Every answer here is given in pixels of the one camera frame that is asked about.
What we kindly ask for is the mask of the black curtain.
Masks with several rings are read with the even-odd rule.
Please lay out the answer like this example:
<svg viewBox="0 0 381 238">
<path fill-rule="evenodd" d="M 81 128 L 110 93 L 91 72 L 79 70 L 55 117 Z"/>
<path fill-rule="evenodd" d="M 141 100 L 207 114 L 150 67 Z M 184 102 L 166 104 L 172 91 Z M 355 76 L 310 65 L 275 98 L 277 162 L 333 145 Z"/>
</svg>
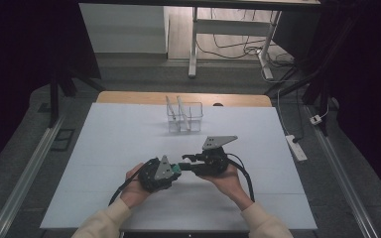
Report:
<svg viewBox="0 0 381 238">
<path fill-rule="evenodd" d="M 340 128 L 381 179 L 381 0 L 318 1 L 314 10 L 283 13 L 277 43 L 312 73 L 353 22 L 322 78 L 339 103 Z"/>
<path fill-rule="evenodd" d="M 56 80 L 100 71 L 81 0 L 0 0 L 0 153 L 18 128 L 31 93 Z"/>
</svg>

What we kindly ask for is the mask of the black metal stand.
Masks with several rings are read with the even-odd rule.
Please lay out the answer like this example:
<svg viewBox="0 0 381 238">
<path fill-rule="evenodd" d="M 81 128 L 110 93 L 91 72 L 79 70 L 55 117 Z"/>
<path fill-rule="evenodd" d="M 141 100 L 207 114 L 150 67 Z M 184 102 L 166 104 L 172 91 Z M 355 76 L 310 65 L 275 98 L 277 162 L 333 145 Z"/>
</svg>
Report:
<svg viewBox="0 0 381 238">
<path fill-rule="evenodd" d="M 325 79 L 326 67 L 324 65 L 320 65 L 315 71 L 310 74 L 305 75 L 302 79 L 297 81 L 296 83 L 277 90 L 274 94 L 271 94 L 271 91 L 277 88 L 279 85 L 287 82 L 291 75 L 296 73 L 297 69 L 290 69 L 287 74 L 285 74 L 282 79 L 276 84 L 270 87 L 265 95 L 268 95 L 272 99 L 278 99 L 283 97 L 293 91 L 297 91 L 298 89 L 307 86 L 308 88 L 305 91 L 305 94 L 302 96 L 302 101 L 305 105 L 313 105 L 317 99 L 319 99 L 319 109 L 318 116 L 321 118 L 321 122 L 317 124 L 321 132 L 327 136 L 326 129 L 326 116 L 328 113 L 328 82 Z"/>
</svg>

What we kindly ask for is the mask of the white frame desk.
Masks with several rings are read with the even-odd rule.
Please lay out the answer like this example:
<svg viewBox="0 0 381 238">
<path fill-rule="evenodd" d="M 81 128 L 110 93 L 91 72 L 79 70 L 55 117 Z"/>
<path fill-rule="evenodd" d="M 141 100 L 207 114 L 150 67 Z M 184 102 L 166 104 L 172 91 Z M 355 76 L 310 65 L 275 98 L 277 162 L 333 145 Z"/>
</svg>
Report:
<svg viewBox="0 0 381 238">
<path fill-rule="evenodd" d="M 267 66 L 268 52 L 277 22 L 282 11 L 318 11 L 321 8 L 319 0 L 77 0 L 79 3 L 117 4 L 142 6 L 174 6 L 192 7 L 192 29 L 190 46 L 189 78 L 196 75 L 196 37 L 198 34 L 256 36 L 265 37 L 265 44 L 257 54 L 265 76 L 273 78 Z M 243 22 L 230 20 L 200 19 L 197 16 L 199 8 L 271 10 L 276 13 L 269 23 Z"/>
</svg>

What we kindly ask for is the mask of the black floor plate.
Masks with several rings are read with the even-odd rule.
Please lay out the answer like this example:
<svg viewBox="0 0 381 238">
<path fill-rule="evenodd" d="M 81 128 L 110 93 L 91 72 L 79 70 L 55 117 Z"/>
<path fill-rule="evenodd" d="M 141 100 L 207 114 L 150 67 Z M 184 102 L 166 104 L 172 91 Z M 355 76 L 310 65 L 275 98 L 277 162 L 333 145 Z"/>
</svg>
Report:
<svg viewBox="0 0 381 238">
<path fill-rule="evenodd" d="M 74 129 L 59 129 L 52 145 L 51 150 L 65 152 L 72 141 Z"/>
</svg>

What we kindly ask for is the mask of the aluminium floor rail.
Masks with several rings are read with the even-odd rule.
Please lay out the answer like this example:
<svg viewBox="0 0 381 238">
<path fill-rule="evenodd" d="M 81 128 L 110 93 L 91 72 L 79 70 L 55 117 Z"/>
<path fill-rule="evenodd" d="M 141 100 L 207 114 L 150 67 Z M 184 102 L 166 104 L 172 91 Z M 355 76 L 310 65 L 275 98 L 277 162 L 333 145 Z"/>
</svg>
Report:
<svg viewBox="0 0 381 238">
<path fill-rule="evenodd" d="M 348 172 L 338 155 L 334 144 L 327 137 L 319 126 L 309 123 L 309 128 L 313 129 L 315 138 L 329 165 L 331 174 L 337 183 L 344 199 L 344 215 L 340 216 L 342 221 L 347 221 L 351 225 L 351 230 L 360 233 L 359 238 L 379 238 L 378 231 L 367 211 L 363 201 L 354 187 Z"/>
<path fill-rule="evenodd" d="M 65 115 L 61 115 L 52 127 L 46 129 L 39 145 L 36 147 L 14 189 L 2 207 L 0 211 L 0 238 L 6 237 L 65 118 Z"/>
</svg>

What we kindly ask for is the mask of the white table mat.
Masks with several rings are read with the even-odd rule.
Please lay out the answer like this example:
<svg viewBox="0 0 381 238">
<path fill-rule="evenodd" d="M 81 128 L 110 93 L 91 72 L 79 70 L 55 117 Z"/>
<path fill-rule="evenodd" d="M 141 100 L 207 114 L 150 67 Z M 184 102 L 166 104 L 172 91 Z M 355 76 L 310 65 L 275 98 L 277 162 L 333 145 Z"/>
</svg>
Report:
<svg viewBox="0 0 381 238">
<path fill-rule="evenodd" d="M 314 229 L 303 185 L 273 107 L 203 109 L 201 128 L 175 134 L 163 105 L 95 103 L 42 221 L 44 229 L 78 227 L 106 207 L 126 173 L 166 156 L 177 163 L 201 151 L 209 136 L 231 136 L 227 153 L 244 163 L 255 199 L 291 229 Z M 245 232 L 238 207 L 210 182 L 184 172 L 173 185 L 133 209 L 125 231 Z"/>
</svg>

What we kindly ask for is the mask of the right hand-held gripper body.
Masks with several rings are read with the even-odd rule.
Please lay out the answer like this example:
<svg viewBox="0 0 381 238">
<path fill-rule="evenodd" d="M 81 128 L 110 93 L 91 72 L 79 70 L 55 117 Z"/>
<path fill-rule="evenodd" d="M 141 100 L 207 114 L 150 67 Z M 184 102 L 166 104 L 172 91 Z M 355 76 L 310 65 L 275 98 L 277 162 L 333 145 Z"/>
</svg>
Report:
<svg viewBox="0 0 381 238">
<path fill-rule="evenodd" d="M 237 140 L 237 136 L 208 136 L 202 152 L 195 154 L 190 170 L 197 176 L 218 176 L 226 171 L 229 159 L 222 146 Z"/>
</svg>

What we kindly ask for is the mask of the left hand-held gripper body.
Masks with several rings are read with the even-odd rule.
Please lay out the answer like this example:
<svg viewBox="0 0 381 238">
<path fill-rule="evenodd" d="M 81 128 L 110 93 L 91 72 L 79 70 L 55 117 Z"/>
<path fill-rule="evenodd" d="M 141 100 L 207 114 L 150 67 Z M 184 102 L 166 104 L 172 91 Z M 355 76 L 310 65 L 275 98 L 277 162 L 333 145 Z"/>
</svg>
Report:
<svg viewBox="0 0 381 238">
<path fill-rule="evenodd" d="M 167 189 L 172 186 L 170 177 L 174 175 L 173 165 L 166 155 L 151 159 L 138 174 L 141 186 L 150 193 Z"/>
</svg>

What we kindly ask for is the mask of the clear plastic pen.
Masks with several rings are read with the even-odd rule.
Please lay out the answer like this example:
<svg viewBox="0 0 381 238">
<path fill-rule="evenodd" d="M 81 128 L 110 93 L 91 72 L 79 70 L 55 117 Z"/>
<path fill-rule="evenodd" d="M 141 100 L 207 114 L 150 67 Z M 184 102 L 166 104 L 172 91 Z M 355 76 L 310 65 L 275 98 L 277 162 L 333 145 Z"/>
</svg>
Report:
<svg viewBox="0 0 381 238">
<path fill-rule="evenodd" d="M 173 109 L 173 106 L 172 106 L 170 98 L 167 95 L 165 97 L 166 97 L 167 107 L 168 107 L 168 110 L 169 110 L 169 114 L 168 115 L 172 119 L 171 122 L 176 126 L 175 131 L 180 132 L 181 131 L 181 123 L 177 119 L 177 116 L 176 116 L 176 113 L 175 113 L 175 111 Z"/>
</svg>

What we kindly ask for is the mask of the person's left hand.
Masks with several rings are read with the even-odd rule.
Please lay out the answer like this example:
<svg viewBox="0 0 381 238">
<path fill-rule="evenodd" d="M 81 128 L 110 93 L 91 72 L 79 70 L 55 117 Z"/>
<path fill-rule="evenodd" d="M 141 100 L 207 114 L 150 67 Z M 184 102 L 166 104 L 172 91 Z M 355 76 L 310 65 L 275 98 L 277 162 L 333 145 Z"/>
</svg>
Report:
<svg viewBox="0 0 381 238">
<path fill-rule="evenodd" d="M 151 193 L 145 190 L 135 173 L 143 166 L 142 163 L 136 165 L 131 171 L 126 173 L 126 178 L 131 179 L 130 183 L 122 190 L 119 198 L 130 208 L 134 208 L 142 204 Z"/>
</svg>

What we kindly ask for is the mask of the white panel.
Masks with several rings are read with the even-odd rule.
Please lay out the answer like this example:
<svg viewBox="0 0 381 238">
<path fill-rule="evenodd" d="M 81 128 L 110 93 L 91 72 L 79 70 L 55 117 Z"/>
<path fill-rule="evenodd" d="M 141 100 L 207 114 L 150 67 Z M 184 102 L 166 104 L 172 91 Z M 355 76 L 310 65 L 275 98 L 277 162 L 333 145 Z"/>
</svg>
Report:
<svg viewBox="0 0 381 238">
<path fill-rule="evenodd" d="M 168 52 L 166 7 L 80 3 L 79 8 L 96 53 Z"/>
</svg>

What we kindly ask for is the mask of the clear plastic pen holder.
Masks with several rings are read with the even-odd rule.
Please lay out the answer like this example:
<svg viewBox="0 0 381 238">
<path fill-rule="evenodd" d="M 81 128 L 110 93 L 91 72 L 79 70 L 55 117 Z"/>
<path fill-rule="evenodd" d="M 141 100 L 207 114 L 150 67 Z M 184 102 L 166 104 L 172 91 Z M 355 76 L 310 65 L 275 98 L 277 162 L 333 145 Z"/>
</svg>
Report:
<svg viewBox="0 0 381 238">
<path fill-rule="evenodd" d="M 176 126 L 171 122 L 172 119 L 168 115 L 169 110 L 167 107 L 168 130 L 170 133 L 198 132 L 201 129 L 203 111 L 202 111 L 202 104 L 200 102 L 184 102 L 184 108 L 190 120 L 190 131 L 187 131 L 186 124 L 182 117 L 178 102 L 172 103 L 172 106 L 176 113 L 177 119 L 181 123 L 181 131 L 180 132 L 175 131 Z"/>
</svg>

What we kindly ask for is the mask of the person's right hand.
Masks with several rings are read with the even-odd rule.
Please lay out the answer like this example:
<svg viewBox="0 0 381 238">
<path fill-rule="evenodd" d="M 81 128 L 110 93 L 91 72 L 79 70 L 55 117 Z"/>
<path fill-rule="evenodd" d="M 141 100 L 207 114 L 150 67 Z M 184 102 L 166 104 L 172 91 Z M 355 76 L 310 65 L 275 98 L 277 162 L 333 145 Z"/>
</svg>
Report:
<svg viewBox="0 0 381 238">
<path fill-rule="evenodd" d="M 241 185 L 237 169 L 232 165 L 229 165 L 227 170 L 219 176 L 200 176 L 200 178 L 213 183 L 217 189 L 231 199 L 241 211 L 253 204 L 253 201 Z"/>
</svg>

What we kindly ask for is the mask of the white power strip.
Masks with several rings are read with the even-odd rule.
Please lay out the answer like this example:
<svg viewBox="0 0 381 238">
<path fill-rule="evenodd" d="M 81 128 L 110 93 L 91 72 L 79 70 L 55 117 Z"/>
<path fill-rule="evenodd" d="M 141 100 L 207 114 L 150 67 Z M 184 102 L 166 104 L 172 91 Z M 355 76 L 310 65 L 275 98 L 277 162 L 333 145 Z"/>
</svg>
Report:
<svg viewBox="0 0 381 238">
<path fill-rule="evenodd" d="M 298 162 L 306 161 L 308 158 L 294 135 L 287 135 L 286 140 Z"/>
</svg>

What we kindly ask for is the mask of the black tripod stand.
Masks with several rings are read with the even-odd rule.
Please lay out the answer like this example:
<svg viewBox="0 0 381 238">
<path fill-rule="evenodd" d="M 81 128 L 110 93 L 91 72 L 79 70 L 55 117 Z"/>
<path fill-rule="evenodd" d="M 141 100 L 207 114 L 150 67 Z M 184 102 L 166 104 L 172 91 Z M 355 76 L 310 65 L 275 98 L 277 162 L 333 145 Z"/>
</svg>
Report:
<svg viewBox="0 0 381 238">
<path fill-rule="evenodd" d="M 83 73 L 80 73 L 74 69 L 67 69 L 60 74 L 55 74 L 51 78 L 50 83 L 50 96 L 51 96 L 51 120 L 49 127 L 53 128 L 57 120 L 60 117 L 59 112 L 59 89 L 63 91 L 63 95 L 67 97 L 74 97 L 77 93 L 77 88 L 74 85 L 73 80 L 77 78 L 80 81 L 84 82 L 91 88 L 94 88 L 98 92 L 102 92 L 105 88 L 94 82 L 89 76 L 86 76 Z"/>
</svg>

